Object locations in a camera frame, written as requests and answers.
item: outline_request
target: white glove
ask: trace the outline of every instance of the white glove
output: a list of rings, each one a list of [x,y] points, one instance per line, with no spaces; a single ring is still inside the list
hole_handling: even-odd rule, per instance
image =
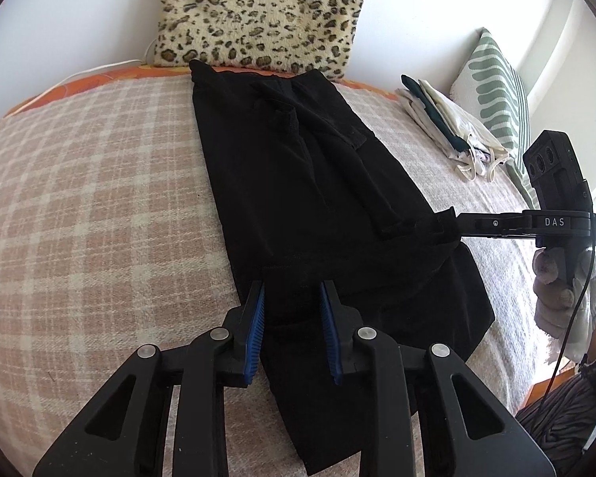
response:
[[[572,289],[570,289],[565,281],[558,279],[559,268],[555,259],[548,255],[548,251],[539,249],[534,253],[532,270],[536,278],[534,279],[533,290],[538,297],[534,321],[541,330],[558,340],[559,349],[574,311],[574,306],[585,285],[591,255],[591,251],[585,251],[581,254],[574,273]],[[580,304],[563,354],[571,361],[580,362],[587,352],[595,328],[596,259],[594,260],[592,278]]]

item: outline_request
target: leopard print pillow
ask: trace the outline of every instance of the leopard print pillow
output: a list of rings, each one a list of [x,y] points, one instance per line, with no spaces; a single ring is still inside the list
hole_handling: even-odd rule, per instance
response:
[[[344,75],[363,0],[162,0],[157,66]]]

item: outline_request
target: black pants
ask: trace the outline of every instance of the black pants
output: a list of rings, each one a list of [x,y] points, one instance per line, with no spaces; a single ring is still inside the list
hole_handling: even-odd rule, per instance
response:
[[[467,358],[494,319],[452,210],[432,209],[317,70],[292,79],[191,62],[192,101],[241,302],[265,283],[261,360],[309,474],[367,445],[370,386],[334,385],[318,284],[402,344]]]

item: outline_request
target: green striped pillow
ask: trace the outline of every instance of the green striped pillow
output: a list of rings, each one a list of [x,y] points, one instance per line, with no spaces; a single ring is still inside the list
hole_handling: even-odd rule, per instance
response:
[[[459,77],[451,99],[473,116],[510,152],[506,170],[529,207],[537,208],[522,156],[530,144],[528,99],[519,75],[485,28]]]

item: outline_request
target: black cable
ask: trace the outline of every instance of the black cable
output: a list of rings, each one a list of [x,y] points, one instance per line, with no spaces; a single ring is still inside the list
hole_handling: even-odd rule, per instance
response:
[[[556,374],[559,372],[559,367],[561,366],[561,360],[563,359],[563,352],[565,351],[565,347],[567,346],[567,340],[569,339],[569,333],[572,330],[572,325],[574,324],[574,320],[579,312],[580,304],[585,298],[585,293],[587,292],[587,288],[589,287],[589,282],[592,280],[592,273],[594,272],[594,262],[596,261],[596,232],[594,230],[594,207],[589,212],[590,224],[589,224],[589,233],[592,238],[592,257],[589,260],[589,270],[587,271],[587,277],[585,278],[585,285],[583,285],[583,290],[580,293],[579,300],[577,301],[574,310],[572,311],[572,317],[569,319],[569,324],[567,325],[567,330],[565,331],[565,336],[563,337],[563,343],[561,344],[561,351],[559,353],[559,358],[556,361],[556,366],[554,366],[554,372],[551,375],[550,383],[547,385],[547,389],[545,390],[545,394],[541,398],[541,403],[539,404],[538,408],[536,409],[536,414],[534,415],[534,419],[532,419],[532,428],[531,432],[534,436],[536,427],[536,422],[541,416],[541,412],[543,411],[543,407],[545,406],[545,399],[547,399],[548,394],[550,394],[551,386],[554,384],[554,380],[556,379]],[[591,320],[591,301],[590,301],[590,320]]]

